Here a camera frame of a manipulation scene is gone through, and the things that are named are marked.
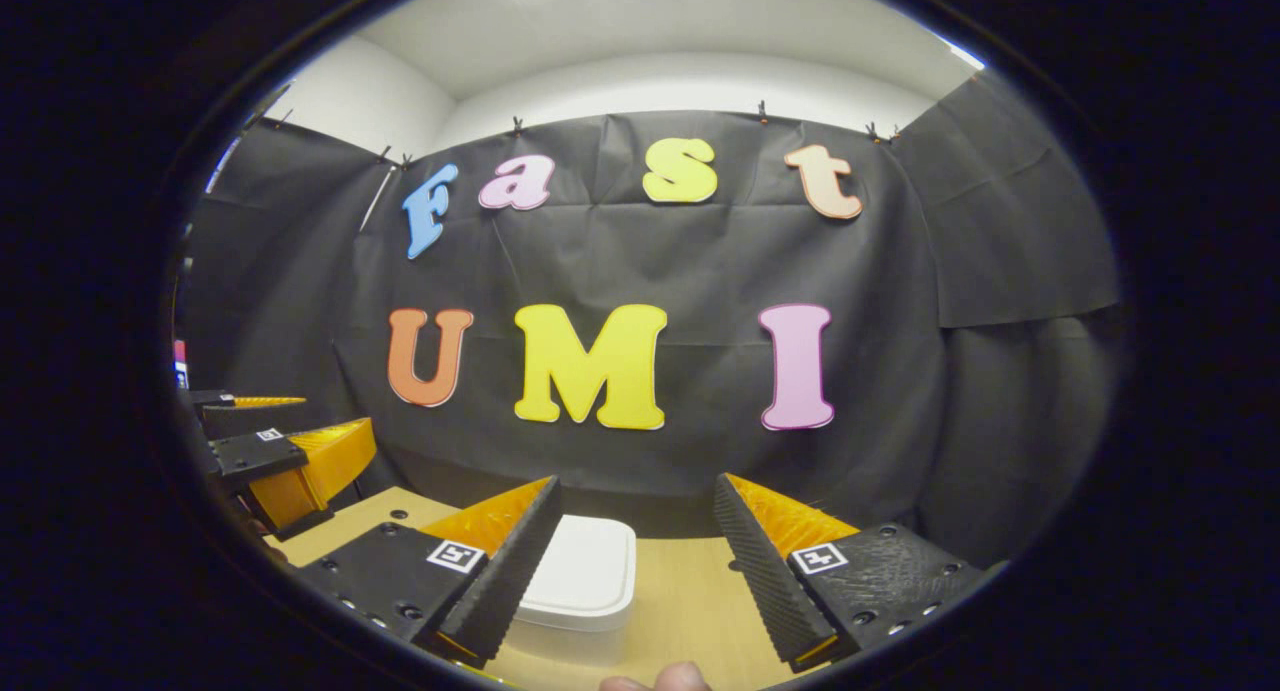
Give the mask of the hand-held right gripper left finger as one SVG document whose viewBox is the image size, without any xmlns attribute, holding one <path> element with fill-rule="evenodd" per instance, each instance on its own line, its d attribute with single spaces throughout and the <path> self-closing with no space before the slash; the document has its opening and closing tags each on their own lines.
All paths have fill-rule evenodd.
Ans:
<svg viewBox="0 0 1280 691">
<path fill-rule="evenodd" d="M 561 482 L 549 476 L 417 528 L 378 523 L 298 577 L 401 641 L 481 669 L 497 656 L 561 517 Z"/>
</svg>

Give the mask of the black backdrop cloth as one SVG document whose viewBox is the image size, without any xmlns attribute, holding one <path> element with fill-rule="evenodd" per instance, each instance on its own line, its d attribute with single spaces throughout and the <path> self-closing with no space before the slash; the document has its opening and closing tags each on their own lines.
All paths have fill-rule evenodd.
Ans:
<svg viewBox="0 0 1280 691">
<path fill-rule="evenodd" d="M 1036 106 L 983 70 L 897 138 L 617 113 L 385 171 L 251 131 L 192 212 L 198 389 L 371 418 L 361 491 L 717 534 L 737 476 L 1010 558 L 1091 463 L 1126 360 L 1112 243 Z"/>
</svg>

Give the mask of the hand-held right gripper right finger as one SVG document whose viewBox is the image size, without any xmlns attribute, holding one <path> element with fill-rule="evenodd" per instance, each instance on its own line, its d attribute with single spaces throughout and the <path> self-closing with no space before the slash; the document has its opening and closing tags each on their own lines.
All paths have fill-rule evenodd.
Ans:
<svg viewBox="0 0 1280 691">
<path fill-rule="evenodd" d="M 902 523 L 860 530 L 736 473 L 716 481 L 714 514 L 794 672 L 901 639 L 991 580 Z"/>
</svg>

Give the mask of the white desktop garbage bin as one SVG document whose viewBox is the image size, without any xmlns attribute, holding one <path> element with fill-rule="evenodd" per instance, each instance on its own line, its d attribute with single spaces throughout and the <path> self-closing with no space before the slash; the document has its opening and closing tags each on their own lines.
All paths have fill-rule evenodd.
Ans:
<svg viewBox="0 0 1280 691">
<path fill-rule="evenodd" d="M 503 649 L 552 662 L 621 662 L 635 599 L 637 537 L 620 521 L 562 514 Z"/>
</svg>

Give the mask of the wooden desktop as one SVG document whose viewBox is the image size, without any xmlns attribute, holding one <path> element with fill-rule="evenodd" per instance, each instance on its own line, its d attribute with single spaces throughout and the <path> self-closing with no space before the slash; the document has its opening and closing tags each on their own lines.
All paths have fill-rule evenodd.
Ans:
<svg viewBox="0 0 1280 691">
<path fill-rule="evenodd" d="M 724 539 L 639 539 L 637 581 L 620 660 L 584 665 L 506 642 L 486 673 L 532 691 L 595 691 L 605 677 L 645 685 L 694 662 L 714 691 L 754 691 L 794 678 L 777 658 Z"/>
</svg>

